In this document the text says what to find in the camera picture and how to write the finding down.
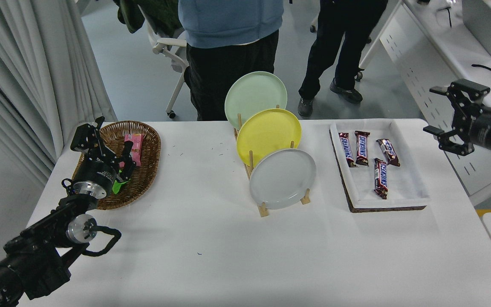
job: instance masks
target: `white curtain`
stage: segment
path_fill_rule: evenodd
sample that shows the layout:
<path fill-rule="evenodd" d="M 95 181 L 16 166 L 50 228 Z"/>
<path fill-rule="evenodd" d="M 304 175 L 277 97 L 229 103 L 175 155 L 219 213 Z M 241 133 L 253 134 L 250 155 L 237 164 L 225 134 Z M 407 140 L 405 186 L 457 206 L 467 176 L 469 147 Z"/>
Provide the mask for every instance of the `white curtain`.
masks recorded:
<path fill-rule="evenodd" d="M 0 149 L 45 185 L 78 124 L 117 120 L 73 0 L 0 0 Z"/>

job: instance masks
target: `snickers bar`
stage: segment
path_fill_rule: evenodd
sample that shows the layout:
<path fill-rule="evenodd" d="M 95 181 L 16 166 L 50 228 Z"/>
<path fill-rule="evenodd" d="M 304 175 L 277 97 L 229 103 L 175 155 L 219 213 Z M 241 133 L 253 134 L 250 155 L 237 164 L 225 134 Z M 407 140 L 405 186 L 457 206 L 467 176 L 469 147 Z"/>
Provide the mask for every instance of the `snickers bar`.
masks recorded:
<path fill-rule="evenodd" d="M 339 132 L 338 136 L 341 138 L 342 148 L 344 149 L 344 155 L 346 156 L 346 161 L 348 167 L 357 167 L 353 162 L 353 156 L 351 154 L 351 147 L 349 146 L 348 133 Z"/>
<path fill-rule="evenodd" d="M 382 154 L 384 154 L 384 158 L 386 158 L 386 162 L 389 165 L 401 166 L 401 163 L 399 163 L 399 158 L 397 157 L 390 140 L 378 139 L 376 142 L 378 142 L 378 145 L 380 145 Z"/>
<path fill-rule="evenodd" d="M 374 192 L 384 200 L 387 200 L 388 193 L 386 167 L 387 163 L 374 158 Z"/>
<path fill-rule="evenodd" d="M 355 163 L 358 165 L 369 166 L 369 157 L 367 154 L 367 136 L 370 132 L 356 131 L 355 136 L 357 138 L 357 158 Z"/>

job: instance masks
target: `pink snack bar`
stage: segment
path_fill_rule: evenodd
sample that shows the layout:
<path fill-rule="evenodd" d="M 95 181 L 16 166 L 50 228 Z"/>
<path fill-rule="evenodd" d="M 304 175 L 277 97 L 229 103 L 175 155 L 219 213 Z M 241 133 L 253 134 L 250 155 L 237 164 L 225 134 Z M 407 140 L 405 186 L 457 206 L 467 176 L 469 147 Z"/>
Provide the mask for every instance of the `pink snack bar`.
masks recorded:
<path fill-rule="evenodd" d="M 135 133 L 135 134 L 126 134 L 124 136 L 124 141 L 132 141 L 134 145 L 132 146 L 132 150 L 130 154 L 132 155 L 132 160 L 136 162 L 136 166 L 141 166 L 142 162 L 140 157 L 142 156 L 142 142 L 143 142 L 143 134 Z M 124 167 L 124 162 L 119 164 L 120 167 Z"/>

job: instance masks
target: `robotic arm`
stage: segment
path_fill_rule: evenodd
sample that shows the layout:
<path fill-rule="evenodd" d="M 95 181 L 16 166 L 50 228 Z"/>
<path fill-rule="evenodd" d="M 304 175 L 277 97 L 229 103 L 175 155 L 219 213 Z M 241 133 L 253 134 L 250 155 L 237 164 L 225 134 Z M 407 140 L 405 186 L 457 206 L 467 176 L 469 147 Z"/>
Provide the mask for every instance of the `robotic arm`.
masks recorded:
<path fill-rule="evenodd" d="M 440 149 L 460 156 L 472 153 L 475 150 L 473 145 L 491 150 L 491 107 L 482 103 L 490 93 L 489 87 L 462 78 L 449 87 L 436 86 L 429 91 L 448 97 L 454 108 L 451 131 L 445 132 L 433 126 L 423 128 L 435 136 Z M 450 141 L 452 136 L 458 136 L 463 144 Z"/>
<path fill-rule="evenodd" d="M 80 255 L 101 256 L 120 239 L 117 229 L 98 226 L 86 214 L 97 208 L 99 199 L 111 193 L 115 180 L 128 181 L 135 168 L 130 156 L 133 142 L 125 142 L 122 156 L 117 158 L 99 135 L 103 121 L 99 117 L 96 126 L 84 124 L 76 130 L 71 149 L 83 152 L 84 160 L 73 180 L 62 181 L 68 196 L 49 215 L 4 246 L 6 258 L 0 261 L 0 307 L 18 305 L 24 293 L 29 299 L 49 295 L 69 281 L 68 268 Z M 124 162 L 120 173 L 119 162 Z M 98 231 L 112 235 L 113 239 L 101 251 L 88 251 L 88 242 Z M 71 249 L 60 256 L 56 247 Z"/>

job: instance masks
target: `chair caster wheel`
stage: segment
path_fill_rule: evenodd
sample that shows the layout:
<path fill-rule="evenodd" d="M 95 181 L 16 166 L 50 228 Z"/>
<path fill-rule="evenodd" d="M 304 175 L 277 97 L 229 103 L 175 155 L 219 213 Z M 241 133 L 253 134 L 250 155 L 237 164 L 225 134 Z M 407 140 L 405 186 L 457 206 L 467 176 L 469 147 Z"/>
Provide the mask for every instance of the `chair caster wheel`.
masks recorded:
<path fill-rule="evenodd" d="M 355 76 L 355 80 L 357 82 L 360 82 L 362 78 L 363 78 L 363 72 L 358 72 L 357 75 Z"/>

